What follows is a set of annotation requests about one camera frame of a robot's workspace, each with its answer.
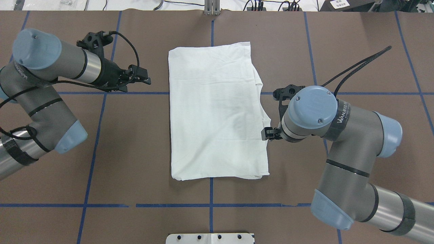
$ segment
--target sticker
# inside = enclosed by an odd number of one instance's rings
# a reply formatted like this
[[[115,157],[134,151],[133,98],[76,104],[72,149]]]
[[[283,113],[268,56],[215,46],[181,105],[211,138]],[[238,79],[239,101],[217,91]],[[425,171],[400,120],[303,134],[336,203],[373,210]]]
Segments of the sticker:
[[[60,4],[71,6],[72,5],[72,1],[71,0],[62,0],[62,1],[60,1]]]
[[[347,0],[334,0],[334,1],[330,1],[330,3],[335,9],[340,9],[340,8],[345,8],[350,6]]]

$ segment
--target brown table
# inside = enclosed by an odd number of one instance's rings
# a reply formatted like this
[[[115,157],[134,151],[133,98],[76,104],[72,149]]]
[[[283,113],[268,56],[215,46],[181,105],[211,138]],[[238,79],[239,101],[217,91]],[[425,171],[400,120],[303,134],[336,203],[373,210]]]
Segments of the brown table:
[[[152,85],[126,94],[56,85],[86,128],[70,152],[51,152],[0,182],[1,243],[164,243],[169,233],[255,233],[256,243],[414,243],[355,223],[337,231],[309,209],[324,168],[320,138],[268,144],[270,175],[176,181],[170,174],[168,51],[178,46],[250,41],[264,83],[262,105],[278,123],[270,93],[288,84],[322,84],[392,45],[342,87],[339,97],[398,120],[401,146],[379,158],[371,182],[434,202],[434,23],[428,13],[292,13],[223,11],[0,12],[0,63],[22,28],[75,44],[88,32],[116,30],[137,48]],[[107,46],[121,68],[134,63],[122,39]],[[1,126],[30,119],[18,105]]]

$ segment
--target light blue joint cap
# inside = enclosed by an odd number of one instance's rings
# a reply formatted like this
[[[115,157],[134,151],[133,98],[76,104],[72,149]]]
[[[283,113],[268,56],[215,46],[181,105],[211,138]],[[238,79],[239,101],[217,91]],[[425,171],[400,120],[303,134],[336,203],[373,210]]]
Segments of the light blue joint cap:
[[[63,135],[54,150],[63,154],[84,142],[86,139],[87,132],[81,125],[80,121],[77,120]]]
[[[301,89],[289,102],[289,118],[305,129],[328,125],[336,116],[338,102],[329,90],[321,86]]]
[[[6,100],[6,99],[9,98],[9,96],[6,95],[6,93],[4,93],[3,88],[1,88],[1,87],[0,87],[0,98],[3,99],[3,100]],[[9,102],[10,102],[10,103],[18,103],[18,102],[15,101],[15,100],[10,100]]]
[[[28,69],[45,69],[59,58],[62,43],[52,34],[35,29],[22,30],[12,46],[17,63]]]
[[[339,230],[349,230],[354,223],[347,213],[317,189],[315,189],[310,211],[317,219]]]
[[[381,115],[378,112],[374,113],[378,115],[383,125],[383,149],[377,157],[387,158],[394,154],[396,148],[401,144],[402,127],[398,121]]]

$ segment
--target folded cloth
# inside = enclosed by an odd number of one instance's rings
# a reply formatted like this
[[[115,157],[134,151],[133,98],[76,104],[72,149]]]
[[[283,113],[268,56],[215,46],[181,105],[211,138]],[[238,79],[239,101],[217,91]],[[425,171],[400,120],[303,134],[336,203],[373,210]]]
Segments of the folded cloth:
[[[269,175],[270,118],[250,42],[169,51],[172,177],[190,180]]]

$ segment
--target brand logo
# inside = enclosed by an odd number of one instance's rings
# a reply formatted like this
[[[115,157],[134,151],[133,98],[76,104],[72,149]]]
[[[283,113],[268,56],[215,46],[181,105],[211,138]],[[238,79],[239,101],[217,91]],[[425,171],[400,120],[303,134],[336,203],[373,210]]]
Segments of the brand logo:
[[[24,79],[27,79],[26,74],[24,74],[24,71],[18,66],[18,63],[13,62],[13,64],[15,65],[15,68],[18,71],[18,73],[20,73],[21,77],[23,77]]]
[[[342,123],[344,121],[345,117],[347,116],[347,109],[348,105],[346,102],[344,102],[344,107],[342,108],[341,116],[338,118],[338,123]]]

